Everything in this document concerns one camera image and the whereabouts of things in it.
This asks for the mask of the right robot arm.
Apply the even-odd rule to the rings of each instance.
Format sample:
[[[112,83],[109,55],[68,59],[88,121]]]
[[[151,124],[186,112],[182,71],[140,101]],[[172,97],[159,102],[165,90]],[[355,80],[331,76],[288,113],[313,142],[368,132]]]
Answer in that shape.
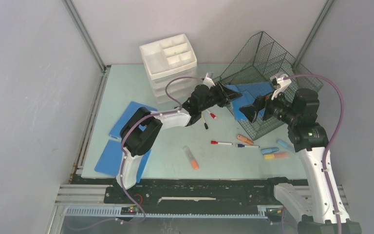
[[[268,203],[280,202],[287,209],[297,222],[299,234],[360,234],[360,224],[351,220],[341,201],[330,161],[330,142],[316,121],[318,108],[317,92],[307,88],[298,89],[292,102],[275,91],[240,108],[251,122],[264,110],[263,120],[274,117],[288,125],[288,137],[307,175],[311,202],[289,183],[271,185],[263,196]]]

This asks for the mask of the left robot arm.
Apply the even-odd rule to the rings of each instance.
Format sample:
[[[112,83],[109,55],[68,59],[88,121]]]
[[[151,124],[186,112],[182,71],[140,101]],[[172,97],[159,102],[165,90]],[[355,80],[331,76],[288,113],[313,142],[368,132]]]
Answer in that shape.
[[[142,157],[152,148],[161,130],[190,126],[201,118],[203,111],[215,105],[225,107],[241,96],[240,92],[220,83],[212,86],[199,84],[177,109],[152,112],[145,107],[138,108],[120,132],[122,159],[116,176],[120,186],[115,196],[123,203],[133,200],[132,187],[137,183]]]

